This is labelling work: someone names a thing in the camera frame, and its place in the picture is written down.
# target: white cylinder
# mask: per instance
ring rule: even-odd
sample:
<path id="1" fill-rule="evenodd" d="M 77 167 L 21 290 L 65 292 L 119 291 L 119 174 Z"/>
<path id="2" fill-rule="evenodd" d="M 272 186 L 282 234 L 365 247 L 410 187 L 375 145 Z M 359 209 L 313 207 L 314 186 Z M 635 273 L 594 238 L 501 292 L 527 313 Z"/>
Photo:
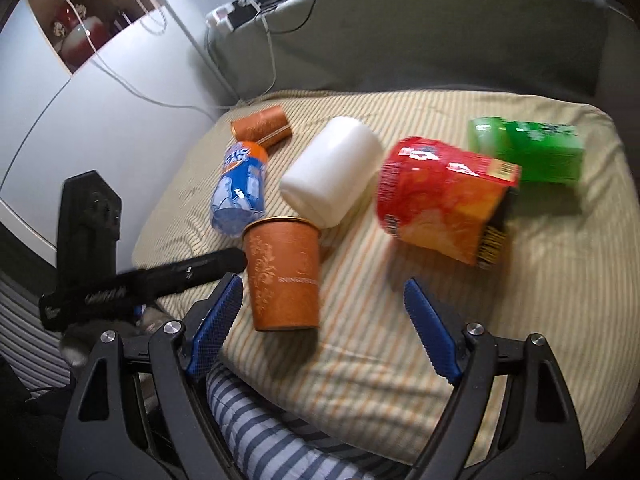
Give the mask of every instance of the white cylinder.
<path id="1" fill-rule="evenodd" d="M 377 135 L 352 117 L 335 117 L 317 134 L 280 181 L 280 193 L 319 228 L 334 227 L 380 168 Z"/>

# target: blue gripper pad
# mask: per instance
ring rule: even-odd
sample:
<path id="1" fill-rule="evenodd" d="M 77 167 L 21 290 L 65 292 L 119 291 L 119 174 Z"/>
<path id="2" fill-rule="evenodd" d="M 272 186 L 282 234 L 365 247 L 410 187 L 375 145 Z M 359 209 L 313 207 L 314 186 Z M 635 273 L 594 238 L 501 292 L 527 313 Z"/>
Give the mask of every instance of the blue gripper pad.
<path id="1" fill-rule="evenodd" d="M 226 336 L 242 306 L 242 279 L 235 275 L 225 287 L 216 304 L 202 321 L 193 337 L 191 362 L 185 370 L 196 382 L 206 375 L 225 342 Z"/>
<path id="2" fill-rule="evenodd" d="M 404 284 L 404 308 L 436 373 L 458 384 L 462 371 L 456 361 L 456 343 L 413 278 Z"/>

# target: silver bolt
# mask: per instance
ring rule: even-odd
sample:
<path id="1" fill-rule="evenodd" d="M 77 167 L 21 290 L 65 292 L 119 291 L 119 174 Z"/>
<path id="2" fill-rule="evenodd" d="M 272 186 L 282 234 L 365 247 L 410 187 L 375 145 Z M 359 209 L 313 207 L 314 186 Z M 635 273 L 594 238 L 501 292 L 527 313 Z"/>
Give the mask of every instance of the silver bolt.
<path id="1" fill-rule="evenodd" d="M 113 330 L 106 330 L 100 334 L 100 341 L 103 343 L 110 343 L 116 339 L 116 333 Z"/>
<path id="2" fill-rule="evenodd" d="M 480 323 L 469 323 L 466 326 L 466 331 L 471 335 L 482 335 L 484 333 L 484 326 Z"/>
<path id="3" fill-rule="evenodd" d="M 546 343 L 546 338 L 542 334 L 533 333 L 531 334 L 531 342 L 535 346 L 542 346 Z"/>
<path id="4" fill-rule="evenodd" d="M 164 326 L 164 332 L 167 334 L 175 334 L 176 332 L 178 332 L 178 330 L 180 330 L 182 327 L 182 325 L 180 324 L 180 321 L 170 321 L 169 323 L 166 323 Z"/>

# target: yellow striped fabric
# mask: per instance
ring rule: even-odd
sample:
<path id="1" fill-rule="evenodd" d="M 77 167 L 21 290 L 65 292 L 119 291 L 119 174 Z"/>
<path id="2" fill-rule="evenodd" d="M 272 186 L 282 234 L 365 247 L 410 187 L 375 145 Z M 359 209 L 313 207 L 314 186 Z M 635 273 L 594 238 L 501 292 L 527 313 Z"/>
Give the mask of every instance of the yellow striped fabric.
<path id="1" fill-rule="evenodd" d="M 406 136 L 464 148 L 467 121 L 479 116 L 577 127 L 586 144 L 579 186 L 522 186 L 511 242 L 493 269 L 393 240 L 374 217 L 372 183 L 344 221 L 322 233 L 318 333 L 254 332 L 245 293 L 224 359 L 259 393 L 320 430 L 411 463 L 450 394 L 402 306 L 403 283 L 422 276 L 438 298 L 495 335 L 546 335 L 592 462 L 622 424 L 640 378 L 640 214 L 610 118 L 589 105 L 498 92 L 271 96 L 225 114 L 191 151 L 140 235 L 137 266 L 239 244 L 211 229 L 210 194 L 230 141 L 229 122 L 275 104 L 284 107 L 294 135 L 270 152 L 268 216 L 294 213 L 279 196 L 278 181 L 334 116 L 367 123 L 386 148 Z M 181 317 L 212 288 L 200 286 L 162 304 Z M 473 460 L 486 453 L 495 427 L 504 382 L 496 385 Z"/>

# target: green bottle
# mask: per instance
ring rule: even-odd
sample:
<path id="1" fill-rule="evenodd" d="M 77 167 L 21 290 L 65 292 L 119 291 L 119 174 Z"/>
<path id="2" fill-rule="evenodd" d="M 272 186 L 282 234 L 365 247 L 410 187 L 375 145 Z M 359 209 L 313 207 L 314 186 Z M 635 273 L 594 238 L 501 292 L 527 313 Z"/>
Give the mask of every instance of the green bottle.
<path id="1" fill-rule="evenodd" d="M 469 121 L 468 134 L 473 152 L 519 165 L 521 180 L 562 184 L 580 180 L 584 145 L 573 126 L 480 117 Z"/>

